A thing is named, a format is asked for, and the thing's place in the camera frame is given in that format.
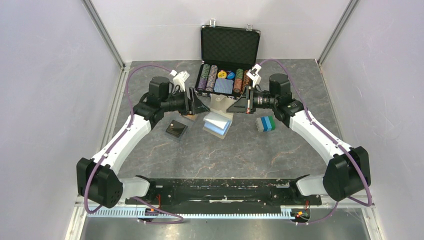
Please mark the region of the orange card box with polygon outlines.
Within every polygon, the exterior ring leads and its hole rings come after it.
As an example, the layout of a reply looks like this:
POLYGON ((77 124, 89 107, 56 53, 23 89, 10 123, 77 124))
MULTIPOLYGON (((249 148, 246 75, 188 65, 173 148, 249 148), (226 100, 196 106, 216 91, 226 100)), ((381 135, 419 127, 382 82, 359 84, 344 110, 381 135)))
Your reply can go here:
POLYGON ((198 118, 197 114, 188 114, 188 115, 182 115, 182 117, 191 120, 191 121, 195 121, 198 118))

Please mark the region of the black poker chip case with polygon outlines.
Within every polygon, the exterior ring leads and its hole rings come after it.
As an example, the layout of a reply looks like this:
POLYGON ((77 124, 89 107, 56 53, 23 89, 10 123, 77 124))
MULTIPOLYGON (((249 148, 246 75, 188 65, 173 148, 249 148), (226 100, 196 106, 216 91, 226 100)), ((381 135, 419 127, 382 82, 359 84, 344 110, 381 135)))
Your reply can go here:
POLYGON ((239 97, 246 71, 256 63, 260 37, 261 31, 250 24, 244 28, 220 26, 211 18, 202 25, 196 93, 204 97, 212 94, 239 97))

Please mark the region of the beige card holder wallet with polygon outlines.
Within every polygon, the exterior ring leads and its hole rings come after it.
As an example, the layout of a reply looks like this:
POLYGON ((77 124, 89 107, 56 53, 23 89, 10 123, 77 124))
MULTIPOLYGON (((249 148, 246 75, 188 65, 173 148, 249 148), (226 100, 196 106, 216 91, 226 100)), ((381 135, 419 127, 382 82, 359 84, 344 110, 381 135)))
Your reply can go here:
POLYGON ((203 130, 224 139, 233 122, 234 114, 227 112, 236 100, 225 95, 211 94, 210 112, 203 118, 203 130))

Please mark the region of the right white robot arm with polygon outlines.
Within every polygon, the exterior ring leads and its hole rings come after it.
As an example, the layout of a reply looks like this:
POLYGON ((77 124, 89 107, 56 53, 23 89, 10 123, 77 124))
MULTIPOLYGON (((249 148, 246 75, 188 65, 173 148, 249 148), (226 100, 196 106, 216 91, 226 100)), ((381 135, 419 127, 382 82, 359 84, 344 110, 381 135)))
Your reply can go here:
POLYGON ((306 140, 326 163, 324 174, 294 181, 288 191, 293 203, 302 204, 312 195, 327 195, 336 202, 350 199, 367 207, 373 204, 368 152, 362 146, 345 143, 319 123, 301 101, 293 98, 286 74, 271 75, 268 91, 246 87, 226 111, 253 114, 257 109, 271 109, 277 120, 306 140))

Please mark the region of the black card box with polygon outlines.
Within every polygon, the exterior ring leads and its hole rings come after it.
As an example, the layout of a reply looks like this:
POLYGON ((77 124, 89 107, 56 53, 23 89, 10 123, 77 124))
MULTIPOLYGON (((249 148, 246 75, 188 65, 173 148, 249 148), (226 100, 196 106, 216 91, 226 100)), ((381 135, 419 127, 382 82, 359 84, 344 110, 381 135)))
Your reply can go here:
POLYGON ((184 133, 186 132, 188 126, 182 122, 179 122, 177 120, 172 120, 168 127, 166 128, 165 132, 176 138, 180 139, 183 137, 184 133))

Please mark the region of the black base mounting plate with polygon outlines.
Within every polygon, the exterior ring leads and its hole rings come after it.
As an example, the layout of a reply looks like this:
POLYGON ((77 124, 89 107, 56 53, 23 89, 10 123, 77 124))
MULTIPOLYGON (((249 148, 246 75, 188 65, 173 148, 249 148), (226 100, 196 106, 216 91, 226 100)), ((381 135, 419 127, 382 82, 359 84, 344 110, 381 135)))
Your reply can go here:
POLYGON ((294 178, 151 178, 141 199, 175 214, 277 213, 281 206, 322 205, 303 196, 294 178))

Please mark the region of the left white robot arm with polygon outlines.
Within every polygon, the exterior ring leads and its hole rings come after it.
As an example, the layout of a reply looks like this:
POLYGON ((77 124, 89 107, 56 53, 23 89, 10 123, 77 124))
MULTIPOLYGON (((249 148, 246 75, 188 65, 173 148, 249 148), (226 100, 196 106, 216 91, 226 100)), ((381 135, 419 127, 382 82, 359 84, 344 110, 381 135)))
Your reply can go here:
POLYGON ((112 208, 120 200, 139 197, 145 204, 153 203, 157 190, 141 176, 119 178, 118 173, 135 146, 161 121, 167 112, 196 115, 210 111, 188 91, 171 92, 172 83, 166 77, 155 76, 149 82, 148 92, 131 108, 122 128, 98 153, 90 159, 81 158, 76 165, 77 190, 84 198, 85 210, 92 214, 88 202, 112 208))

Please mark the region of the stacked toy brick block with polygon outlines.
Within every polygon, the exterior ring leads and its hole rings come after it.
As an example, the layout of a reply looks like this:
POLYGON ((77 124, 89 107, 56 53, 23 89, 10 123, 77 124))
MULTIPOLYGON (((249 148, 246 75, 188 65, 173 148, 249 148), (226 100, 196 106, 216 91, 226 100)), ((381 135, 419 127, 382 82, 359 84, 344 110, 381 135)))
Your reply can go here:
POLYGON ((256 118, 255 124, 258 132, 270 132, 276 129, 274 118, 270 115, 256 118))

